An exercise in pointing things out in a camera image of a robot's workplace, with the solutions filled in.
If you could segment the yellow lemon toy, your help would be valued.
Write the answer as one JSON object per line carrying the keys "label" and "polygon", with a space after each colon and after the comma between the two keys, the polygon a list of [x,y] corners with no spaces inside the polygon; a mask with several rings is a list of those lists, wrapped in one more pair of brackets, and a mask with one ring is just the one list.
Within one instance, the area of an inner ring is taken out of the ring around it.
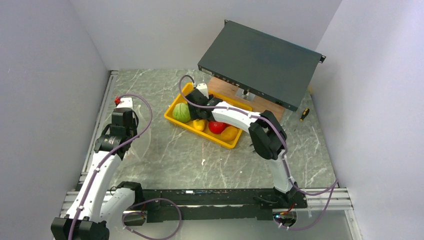
{"label": "yellow lemon toy", "polygon": [[200,132],[204,131],[207,125],[207,121],[205,119],[196,119],[192,123],[194,129]]}

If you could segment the red apple toy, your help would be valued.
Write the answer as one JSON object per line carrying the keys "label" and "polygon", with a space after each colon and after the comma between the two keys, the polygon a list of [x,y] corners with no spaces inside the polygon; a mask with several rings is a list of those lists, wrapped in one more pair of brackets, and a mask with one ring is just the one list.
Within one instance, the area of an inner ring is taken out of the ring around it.
{"label": "red apple toy", "polygon": [[211,133],[215,135],[221,134],[229,125],[224,122],[218,122],[218,121],[210,121],[208,123],[208,129]]}

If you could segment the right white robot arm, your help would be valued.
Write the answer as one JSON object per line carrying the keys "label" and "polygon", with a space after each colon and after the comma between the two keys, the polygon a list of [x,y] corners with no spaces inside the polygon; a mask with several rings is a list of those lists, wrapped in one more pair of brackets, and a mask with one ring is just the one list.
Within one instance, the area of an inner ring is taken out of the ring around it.
{"label": "right white robot arm", "polygon": [[297,185],[285,163],[287,135],[272,112],[247,111],[220,98],[207,97],[198,89],[182,97],[189,104],[195,119],[229,124],[248,133],[256,154],[268,162],[276,203],[282,208],[295,205]]}

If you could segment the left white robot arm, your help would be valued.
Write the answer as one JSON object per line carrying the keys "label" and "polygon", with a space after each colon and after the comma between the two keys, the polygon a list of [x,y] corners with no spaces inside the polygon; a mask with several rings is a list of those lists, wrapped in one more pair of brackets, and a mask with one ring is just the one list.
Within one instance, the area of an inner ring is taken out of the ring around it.
{"label": "left white robot arm", "polygon": [[118,217],[144,203],[140,183],[123,181],[108,201],[104,198],[115,171],[137,136],[139,118],[130,107],[115,108],[109,123],[96,140],[92,165],[76,199],[63,217],[50,226],[56,240],[107,240]]}

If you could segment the green cabbage toy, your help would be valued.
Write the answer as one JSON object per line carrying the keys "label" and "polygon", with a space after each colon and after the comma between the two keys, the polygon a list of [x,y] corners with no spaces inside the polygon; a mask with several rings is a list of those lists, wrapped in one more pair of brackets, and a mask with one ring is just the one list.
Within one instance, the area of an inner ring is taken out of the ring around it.
{"label": "green cabbage toy", "polygon": [[177,103],[172,111],[172,117],[181,123],[187,123],[191,120],[190,109],[187,103]]}

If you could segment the yellow plastic tray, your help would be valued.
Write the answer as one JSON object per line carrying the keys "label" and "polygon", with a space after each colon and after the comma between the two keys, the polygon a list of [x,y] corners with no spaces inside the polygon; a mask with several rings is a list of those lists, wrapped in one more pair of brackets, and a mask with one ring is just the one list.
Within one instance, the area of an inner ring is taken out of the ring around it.
{"label": "yellow plastic tray", "polygon": [[[235,106],[235,107],[240,108],[240,109],[243,109],[245,111],[252,111],[253,110],[251,106],[244,104],[244,103],[241,103],[239,100],[231,99],[231,98],[224,96],[220,93],[217,93],[215,91],[210,90],[209,94],[212,94],[214,97],[218,97],[218,98],[224,100],[225,102],[229,103],[230,105]],[[235,135],[235,138],[231,141],[224,141],[224,140],[222,140],[220,134],[212,133],[209,130],[208,124],[205,125],[205,128],[204,128],[203,131],[197,130],[196,128],[194,128],[192,120],[190,120],[188,122],[181,122],[179,120],[174,119],[173,110],[174,110],[175,106],[179,103],[185,103],[185,104],[187,103],[187,101],[184,100],[184,98],[181,96],[180,93],[177,95],[177,97],[174,99],[172,104],[169,106],[169,108],[164,113],[164,117],[170,123],[172,123],[172,124],[174,124],[178,127],[181,127],[181,128],[183,128],[183,129],[185,129],[185,130],[187,130],[187,131],[189,131],[193,134],[196,134],[199,137],[202,137],[206,140],[209,140],[210,142],[218,144],[221,147],[224,147],[226,149],[233,149],[236,146],[240,136],[242,135],[243,130],[239,129],[237,134]]]}

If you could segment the orange mango toy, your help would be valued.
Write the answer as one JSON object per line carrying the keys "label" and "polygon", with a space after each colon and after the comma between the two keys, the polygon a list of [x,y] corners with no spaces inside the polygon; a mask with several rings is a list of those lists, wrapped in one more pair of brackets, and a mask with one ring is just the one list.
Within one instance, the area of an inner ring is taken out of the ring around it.
{"label": "orange mango toy", "polygon": [[238,128],[229,125],[220,133],[220,137],[224,142],[230,142],[237,137],[238,132]]}

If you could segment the brown wooden board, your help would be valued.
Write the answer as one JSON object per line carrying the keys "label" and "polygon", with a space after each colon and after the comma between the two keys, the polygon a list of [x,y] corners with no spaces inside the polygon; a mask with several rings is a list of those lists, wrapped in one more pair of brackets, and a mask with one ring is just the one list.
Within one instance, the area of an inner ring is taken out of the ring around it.
{"label": "brown wooden board", "polygon": [[243,103],[252,107],[254,112],[263,112],[264,110],[271,111],[276,119],[280,121],[284,114],[285,108],[277,105],[271,101],[268,101],[260,96],[245,97],[243,96],[243,90],[239,89],[237,86],[227,83],[223,80],[220,80],[216,77],[212,77],[207,83],[209,91],[215,92],[217,94],[223,95],[234,101]]}

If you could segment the dark grey rack device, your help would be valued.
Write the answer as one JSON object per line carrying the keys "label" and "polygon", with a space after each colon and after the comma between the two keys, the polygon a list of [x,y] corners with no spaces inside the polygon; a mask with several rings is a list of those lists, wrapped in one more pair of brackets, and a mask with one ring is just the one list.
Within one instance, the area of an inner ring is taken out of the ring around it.
{"label": "dark grey rack device", "polygon": [[326,56],[226,20],[198,69],[295,112]]}

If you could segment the black yellow screwdriver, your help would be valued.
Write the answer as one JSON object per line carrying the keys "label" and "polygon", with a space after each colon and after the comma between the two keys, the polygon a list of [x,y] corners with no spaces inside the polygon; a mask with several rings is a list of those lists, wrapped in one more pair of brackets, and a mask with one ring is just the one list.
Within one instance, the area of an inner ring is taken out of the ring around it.
{"label": "black yellow screwdriver", "polygon": [[303,122],[305,120],[305,118],[309,115],[309,113],[310,113],[310,109],[305,108],[304,111],[301,114],[301,117],[299,118],[299,121]]}

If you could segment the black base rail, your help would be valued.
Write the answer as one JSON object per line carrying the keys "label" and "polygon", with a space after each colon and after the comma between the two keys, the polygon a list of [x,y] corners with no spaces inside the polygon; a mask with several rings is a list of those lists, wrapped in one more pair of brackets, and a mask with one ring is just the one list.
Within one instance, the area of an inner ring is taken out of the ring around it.
{"label": "black base rail", "polygon": [[280,212],[307,208],[296,190],[274,188],[144,189],[127,210],[143,213],[147,223],[182,220],[255,219],[271,221]]}

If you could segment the aluminium frame rail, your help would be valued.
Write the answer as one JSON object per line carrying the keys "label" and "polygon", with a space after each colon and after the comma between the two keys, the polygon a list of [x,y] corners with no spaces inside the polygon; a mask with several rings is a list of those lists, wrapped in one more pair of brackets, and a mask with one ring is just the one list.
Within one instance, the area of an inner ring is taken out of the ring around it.
{"label": "aluminium frame rail", "polygon": [[[192,90],[196,89],[196,85],[197,83],[192,81],[190,84],[187,84],[185,86],[180,86],[179,93],[181,94],[181,96],[182,95],[186,96]],[[132,98],[132,94],[127,93],[119,97]],[[139,138],[141,135],[142,135],[142,132],[138,131],[138,128],[137,128],[137,135],[134,138],[130,139],[130,143],[132,143],[135,139]],[[115,190],[110,191],[110,189],[108,189],[104,197],[104,201],[108,201],[109,199],[111,199],[115,193]],[[298,224],[300,213],[308,213],[309,215],[311,215],[313,212],[319,212],[319,215],[317,216],[315,220],[313,220],[309,224],[309,227],[315,226],[322,219],[322,217],[325,215],[327,211],[343,211],[348,219],[351,219],[353,216],[352,214],[353,205],[352,205],[350,196],[348,194],[348,191],[345,188],[340,188],[337,182],[333,183],[328,188],[301,189],[297,185],[295,187],[295,190],[297,190],[298,192],[306,196],[307,208],[303,208],[303,209],[298,208],[298,209],[292,210],[291,212],[286,210],[286,211],[279,212],[279,214],[275,214],[271,221],[275,222],[278,225],[278,227],[281,229],[285,229],[288,231],[302,230],[302,227],[299,226]],[[122,213],[121,216],[118,217],[117,220],[118,220],[117,224],[114,227],[122,227],[124,230],[130,231],[130,232],[134,230],[134,226],[148,223],[143,213],[132,212],[132,211],[128,211],[127,209]],[[182,226],[183,221],[186,221],[186,220],[179,219],[176,221],[177,221],[177,227],[180,228]]]}

